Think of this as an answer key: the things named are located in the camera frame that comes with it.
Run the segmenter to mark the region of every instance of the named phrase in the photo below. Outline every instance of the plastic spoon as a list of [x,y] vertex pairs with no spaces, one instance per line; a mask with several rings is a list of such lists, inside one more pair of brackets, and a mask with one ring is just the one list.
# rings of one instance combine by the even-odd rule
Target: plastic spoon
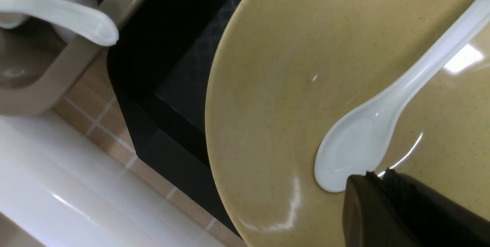
[[0,12],[38,17],[102,46],[114,45],[119,39],[119,31],[107,15],[63,0],[0,0]]
[[344,191],[350,175],[378,167],[405,106],[489,21],[490,0],[475,0],[406,73],[337,121],[317,152],[317,183],[326,191]]

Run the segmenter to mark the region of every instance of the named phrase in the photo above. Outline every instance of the tile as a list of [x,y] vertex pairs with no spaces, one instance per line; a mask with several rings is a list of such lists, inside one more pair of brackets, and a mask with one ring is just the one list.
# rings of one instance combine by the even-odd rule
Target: tile
[[134,156],[131,151],[119,144],[116,139],[98,127],[93,130],[89,138],[94,144],[123,165],[126,165]]
[[93,118],[100,115],[113,97],[104,56],[93,62],[68,93],[68,98]]
[[247,244],[240,237],[235,235],[219,221],[214,223],[209,232],[226,247],[247,247]]
[[73,85],[67,97],[92,118],[97,118],[107,105],[107,102],[97,95],[91,86],[81,80]]
[[100,98],[109,102],[114,97],[112,84],[107,73],[107,52],[101,52],[93,61],[90,68],[80,78],[80,81],[88,85]]
[[206,210],[204,210],[200,205],[198,205],[194,200],[189,198],[185,193],[177,190],[172,197],[170,202],[173,203],[182,212],[187,214],[194,222],[196,222],[202,228],[206,228],[208,224],[213,219]]
[[54,111],[58,113],[63,119],[67,121],[71,126],[75,127],[81,133],[87,132],[91,126],[91,120],[80,113],[75,107],[62,99],[58,104],[53,107]]
[[170,182],[168,182],[140,159],[137,159],[134,162],[130,170],[148,186],[157,191],[161,196],[167,196],[173,189],[173,185]]
[[134,148],[133,141],[129,135],[129,130],[127,129],[119,104],[113,104],[100,123],[112,133],[120,137],[124,142],[126,142],[126,144]]

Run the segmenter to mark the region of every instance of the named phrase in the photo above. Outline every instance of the speckled plate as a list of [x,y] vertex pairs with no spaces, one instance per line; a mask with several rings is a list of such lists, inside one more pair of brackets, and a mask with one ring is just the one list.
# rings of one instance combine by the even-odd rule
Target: speckled plate
[[[219,194],[249,247],[343,245],[343,193],[326,193],[313,175],[320,141],[472,2],[242,1],[213,63],[206,137]],[[396,165],[490,219],[487,55],[490,28],[406,107],[377,171]]]

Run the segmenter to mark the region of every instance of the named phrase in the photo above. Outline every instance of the beige container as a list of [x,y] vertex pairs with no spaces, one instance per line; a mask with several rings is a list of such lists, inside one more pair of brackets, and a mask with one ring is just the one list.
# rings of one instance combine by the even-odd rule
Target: beige container
[[[142,1],[104,0],[99,9],[121,28]],[[28,23],[0,30],[0,115],[30,116],[50,109],[102,49],[81,36],[64,47],[45,24]]]

